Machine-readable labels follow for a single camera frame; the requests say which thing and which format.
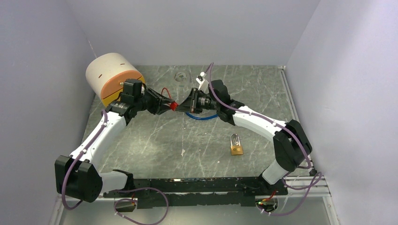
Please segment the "red cable padlock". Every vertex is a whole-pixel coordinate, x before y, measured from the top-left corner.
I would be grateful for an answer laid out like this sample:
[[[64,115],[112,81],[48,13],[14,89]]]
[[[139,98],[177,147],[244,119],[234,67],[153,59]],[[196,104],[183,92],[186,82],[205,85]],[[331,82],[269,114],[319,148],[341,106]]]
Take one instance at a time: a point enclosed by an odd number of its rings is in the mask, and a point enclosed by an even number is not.
[[[168,90],[166,87],[163,87],[162,90],[161,90],[161,94],[163,95],[164,93],[167,94],[167,97],[168,97],[168,98],[172,98],[172,96],[171,96],[169,90]],[[177,103],[176,101],[174,101],[174,102],[172,102],[172,103],[169,104],[169,107],[170,107],[170,109],[171,109],[172,111],[175,111],[176,108],[178,107],[178,103]]]

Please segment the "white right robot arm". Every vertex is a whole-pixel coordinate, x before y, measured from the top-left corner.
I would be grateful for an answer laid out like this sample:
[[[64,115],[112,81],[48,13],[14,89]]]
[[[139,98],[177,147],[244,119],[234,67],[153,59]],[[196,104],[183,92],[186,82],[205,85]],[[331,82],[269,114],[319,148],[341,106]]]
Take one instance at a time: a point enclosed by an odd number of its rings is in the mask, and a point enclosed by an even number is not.
[[[271,141],[275,159],[260,175],[258,189],[261,193],[272,193],[279,180],[309,159],[312,146],[298,121],[275,120],[251,110],[230,97],[222,80],[212,81],[208,87],[208,93],[193,88],[181,104],[173,103],[171,109],[184,113],[215,110],[222,121],[249,129]]]

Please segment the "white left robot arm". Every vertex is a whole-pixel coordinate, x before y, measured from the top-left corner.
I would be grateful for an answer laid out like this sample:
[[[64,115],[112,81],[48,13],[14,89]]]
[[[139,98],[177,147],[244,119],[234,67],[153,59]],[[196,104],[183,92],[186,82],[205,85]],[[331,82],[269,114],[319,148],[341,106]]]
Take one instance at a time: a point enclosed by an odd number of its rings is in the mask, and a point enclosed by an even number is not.
[[[99,173],[99,162],[113,140],[140,111],[161,115],[175,101],[147,87],[141,80],[127,79],[116,100],[101,111],[101,119],[86,140],[68,156],[55,161],[56,189],[65,208],[72,210],[66,198],[94,202],[103,193],[116,191],[123,197],[134,192],[130,172],[114,169]]]

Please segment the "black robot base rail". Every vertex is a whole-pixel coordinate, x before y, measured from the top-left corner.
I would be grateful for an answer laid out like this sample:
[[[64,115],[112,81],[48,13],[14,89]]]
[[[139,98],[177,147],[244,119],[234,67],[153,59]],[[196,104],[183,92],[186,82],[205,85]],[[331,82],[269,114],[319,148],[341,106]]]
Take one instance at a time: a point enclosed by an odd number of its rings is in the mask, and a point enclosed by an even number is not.
[[[260,199],[287,195],[281,181],[267,184],[259,177],[134,179],[127,192],[111,190],[105,198],[134,197],[138,209],[165,206],[254,206]]]

